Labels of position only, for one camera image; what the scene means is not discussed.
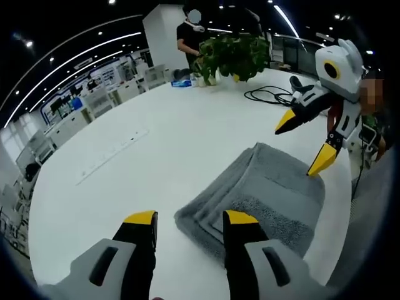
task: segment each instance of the black t-shirt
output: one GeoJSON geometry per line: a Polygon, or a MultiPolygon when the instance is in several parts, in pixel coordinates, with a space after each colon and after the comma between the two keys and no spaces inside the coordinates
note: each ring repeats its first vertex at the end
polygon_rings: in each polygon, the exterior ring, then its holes
{"type": "MultiPolygon", "coordinates": [[[[204,33],[193,30],[193,27],[185,22],[176,28],[176,40],[183,39],[183,43],[194,50],[199,50],[199,44],[204,41],[204,33]]],[[[186,59],[189,67],[196,59],[193,54],[186,53],[186,59]]]]}

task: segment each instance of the white pillar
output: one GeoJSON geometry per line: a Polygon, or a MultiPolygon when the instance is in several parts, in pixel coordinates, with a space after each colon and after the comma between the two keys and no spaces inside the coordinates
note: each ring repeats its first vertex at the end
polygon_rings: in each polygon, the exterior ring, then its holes
{"type": "Polygon", "coordinates": [[[188,68],[188,61],[176,44],[176,28],[185,15],[180,5],[160,4],[144,19],[143,26],[153,64],[165,64],[167,69],[188,68]]]}

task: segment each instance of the black cable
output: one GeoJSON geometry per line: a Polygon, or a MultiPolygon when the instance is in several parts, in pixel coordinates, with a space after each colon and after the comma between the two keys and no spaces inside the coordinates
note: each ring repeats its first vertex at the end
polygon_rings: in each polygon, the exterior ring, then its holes
{"type": "Polygon", "coordinates": [[[293,98],[293,100],[287,100],[287,99],[282,98],[282,96],[292,96],[292,95],[293,94],[291,92],[289,92],[281,87],[278,87],[278,86],[263,86],[263,87],[260,87],[259,89],[254,89],[252,91],[247,91],[244,93],[244,97],[246,97],[252,101],[265,102],[265,103],[269,103],[269,104],[278,104],[278,105],[283,105],[286,107],[293,106],[294,98],[293,98]],[[284,92],[272,92],[272,91],[266,90],[266,88],[280,89],[281,91],[284,91],[284,92]],[[254,95],[255,93],[259,93],[259,92],[272,94],[275,98],[275,101],[264,100],[264,99],[261,99],[254,95]]]}
{"type": "MultiPolygon", "coordinates": [[[[361,131],[363,131],[363,117],[361,116],[360,118],[361,118],[361,131]]],[[[363,169],[364,169],[364,139],[363,139],[363,137],[361,137],[361,159],[362,159],[362,161],[361,161],[361,166],[360,166],[360,173],[358,174],[356,185],[354,186],[354,189],[352,191],[351,201],[353,201],[354,196],[356,195],[358,182],[360,181],[361,174],[363,173],[363,169]]]]}

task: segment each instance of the white table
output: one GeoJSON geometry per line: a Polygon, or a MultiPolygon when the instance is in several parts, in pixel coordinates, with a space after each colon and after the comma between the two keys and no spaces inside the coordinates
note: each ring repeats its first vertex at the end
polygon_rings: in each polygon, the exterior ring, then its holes
{"type": "MultiPolygon", "coordinates": [[[[165,84],[112,109],[77,133],[44,164],[34,191],[29,251],[37,283],[59,282],[69,274],[74,259],[100,239],[112,238],[126,216],[155,209],[157,265],[150,296],[229,299],[225,270],[177,229],[173,216],[256,142],[306,164],[313,162],[326,139],[325,117],[276,136],[274,129],[286,108],[243,96],[244,91],[264,85],[290,90],[291,75],[265,70],[236,90],[165,84]],[[76,174],[87,159],[138,128],[149,133],[76,185],[76,174]]],[[[303,84],[313,81],[300,78],[303,84]]],[[[348,228],[347,151],[341,151],[320,175],[326,198],[304,260],[312,277],[326,284],[348,228]]]]}

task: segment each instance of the gray towel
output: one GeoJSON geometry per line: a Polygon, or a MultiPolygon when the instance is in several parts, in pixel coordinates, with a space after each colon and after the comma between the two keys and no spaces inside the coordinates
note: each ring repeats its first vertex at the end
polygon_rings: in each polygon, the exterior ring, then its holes
{"type": "Polygon", "coordinates": [[[259,221],[270,239],[303,257],[325,195],[323,180],[307,176],[307,170],[298,159],[257,143],[175,214],[177,227],[223,264],[222,212],[243,211],[259,221]]]}

